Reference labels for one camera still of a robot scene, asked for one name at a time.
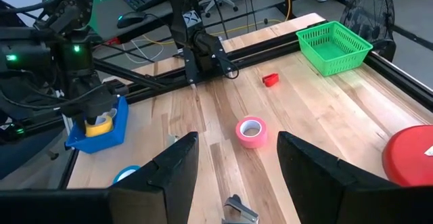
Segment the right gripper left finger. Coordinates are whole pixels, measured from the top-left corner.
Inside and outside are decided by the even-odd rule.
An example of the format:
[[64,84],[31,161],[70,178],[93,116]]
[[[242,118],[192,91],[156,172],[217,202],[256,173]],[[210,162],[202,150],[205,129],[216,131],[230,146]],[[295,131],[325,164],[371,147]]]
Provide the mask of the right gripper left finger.
[[198,158],[192,131],[110,187],[0,191],[0,224],[187,224]]

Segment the black aluminium table frame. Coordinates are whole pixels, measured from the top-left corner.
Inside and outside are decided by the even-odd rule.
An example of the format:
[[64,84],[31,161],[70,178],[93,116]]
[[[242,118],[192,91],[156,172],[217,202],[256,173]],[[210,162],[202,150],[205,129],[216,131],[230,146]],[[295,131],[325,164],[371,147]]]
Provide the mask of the black aluminium table frame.
[[[433,123],[433,112],[367,65],[322,77],[296,42],[296,31],[316,21],[311,14],[225,41],[225,50],[238,61],[260,58],[260,63],[241,68],[234,80],[216,78],[132,104],[124,143],[78,153],[62,187],[107,187],[125,167],[159,154],[170,135],[190,131],[199,134],[200,190],[263,186],[279,191],[280,131],[383,176],[388,139],[401,129]],[[272,73],[279,82],[266,87],[262,77]],[[235,133],[237,123],[249,116],[267,125],[267,143],[260,148],[245,148]]]

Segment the black computer mouse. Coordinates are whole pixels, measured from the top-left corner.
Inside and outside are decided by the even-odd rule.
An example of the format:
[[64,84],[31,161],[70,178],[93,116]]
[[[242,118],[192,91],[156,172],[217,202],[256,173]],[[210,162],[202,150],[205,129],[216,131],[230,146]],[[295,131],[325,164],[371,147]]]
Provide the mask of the black computer mouse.
[[126,28],[128,26],[140,23],[145,20],[144,12],[128,12],[118,17],[117,28]]

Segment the small red stapler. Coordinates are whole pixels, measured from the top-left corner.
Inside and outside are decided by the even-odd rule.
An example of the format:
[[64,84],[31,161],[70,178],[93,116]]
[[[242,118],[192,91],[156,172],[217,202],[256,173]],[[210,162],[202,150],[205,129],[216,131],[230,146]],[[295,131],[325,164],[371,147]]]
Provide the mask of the small red stapler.
[[268,74],[268,75],[262,77],[262,83],[266,87],[272,87],[273,85],[277,84],[278,82],[279,82],[278,73],[272,73],[272,74]]

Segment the yellow tape roll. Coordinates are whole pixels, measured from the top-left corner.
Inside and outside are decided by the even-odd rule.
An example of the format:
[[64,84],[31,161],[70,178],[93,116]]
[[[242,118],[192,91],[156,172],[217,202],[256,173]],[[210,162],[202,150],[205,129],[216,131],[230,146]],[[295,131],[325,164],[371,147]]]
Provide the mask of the yellow tape roll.
[[114,128],[112,117],[109,115],[101,115],[95,119],[93,124],[85,121],[86,137],[96,137],[104,133],[110,132]]

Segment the light blue tape roll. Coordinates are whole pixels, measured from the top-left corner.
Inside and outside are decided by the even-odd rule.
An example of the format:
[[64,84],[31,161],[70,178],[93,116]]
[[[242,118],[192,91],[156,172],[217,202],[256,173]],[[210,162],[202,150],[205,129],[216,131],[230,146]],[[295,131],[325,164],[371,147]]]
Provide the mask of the light blue tape roll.
[[115,184],[119,181],[121,181],[122,179],[124,179],[125,177],[128,177],[129,175],[131,175],[132,173],[134,173],[135,171],[138,171],[141,167],[138,165],[131,165],[128,166],[124,169],[122,169],[114,178],[112,184]]

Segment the blue plastic bin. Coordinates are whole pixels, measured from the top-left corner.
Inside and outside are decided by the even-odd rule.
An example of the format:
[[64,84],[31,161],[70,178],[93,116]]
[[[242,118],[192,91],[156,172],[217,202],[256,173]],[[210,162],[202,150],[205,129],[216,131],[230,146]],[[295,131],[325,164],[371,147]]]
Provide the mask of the blue plastic bin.
[[122,144],[127,127],[128,113],[129,106],[125,96],[118,97],[118,101],[114,107],[102,114],[112,117],[114,128],[110,132],[96,137],[86,137],[85,128],[81,129],[76,122],[70,130],[65,146],[92,154]]

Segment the dark grey desk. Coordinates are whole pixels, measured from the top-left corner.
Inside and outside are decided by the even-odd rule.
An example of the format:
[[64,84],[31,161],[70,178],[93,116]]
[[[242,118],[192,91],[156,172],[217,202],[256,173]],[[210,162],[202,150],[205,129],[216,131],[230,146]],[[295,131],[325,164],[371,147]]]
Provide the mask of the dark grey desk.
[[144,21],[126,28],[118,28],[119,16],[132,11],[123,0],[93,0],[90,25],[104,40],[118,38],[119,41],[126,42],[170,24],[173,18],[170,2],[165,1],[145,10]]

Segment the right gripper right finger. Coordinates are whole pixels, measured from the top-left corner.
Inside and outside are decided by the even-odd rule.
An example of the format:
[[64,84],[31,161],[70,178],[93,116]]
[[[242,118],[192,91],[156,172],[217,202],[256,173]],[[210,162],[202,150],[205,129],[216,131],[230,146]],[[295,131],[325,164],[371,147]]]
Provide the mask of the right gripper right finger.
[[433,186],[401,187],[287,131],[277,154],[302,224],[433,224]]

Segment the pink tape roll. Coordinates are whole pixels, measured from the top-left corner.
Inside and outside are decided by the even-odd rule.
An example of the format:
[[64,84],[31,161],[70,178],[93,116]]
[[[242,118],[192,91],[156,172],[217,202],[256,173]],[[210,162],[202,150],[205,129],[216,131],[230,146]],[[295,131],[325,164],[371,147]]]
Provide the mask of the pink tape roll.
[[[254,135],[246,135],[249,129],[257,130]],[[258,117],[245,117],[239,121],[235,128],[238,141],[245,148],[260,148],[267,143],[268,132],[267,125],[261,118]]]

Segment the red desk lamp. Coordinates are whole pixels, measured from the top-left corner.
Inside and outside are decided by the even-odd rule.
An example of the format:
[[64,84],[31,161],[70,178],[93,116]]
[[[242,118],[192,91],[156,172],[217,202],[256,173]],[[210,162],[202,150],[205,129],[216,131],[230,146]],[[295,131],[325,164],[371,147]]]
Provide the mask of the red desk lamp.
[[382,153],[384,172],[398,185],[433,185],[433,125],[418,125],[393,135]]

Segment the green plastic basket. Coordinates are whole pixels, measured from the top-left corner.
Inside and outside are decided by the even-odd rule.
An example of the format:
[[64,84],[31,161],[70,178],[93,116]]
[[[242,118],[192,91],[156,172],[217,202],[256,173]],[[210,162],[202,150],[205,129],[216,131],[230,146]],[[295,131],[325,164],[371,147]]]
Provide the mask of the green plastic basket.
[[358,68],[373,45],[338,21],[296,32],[300,50],[322,76]]

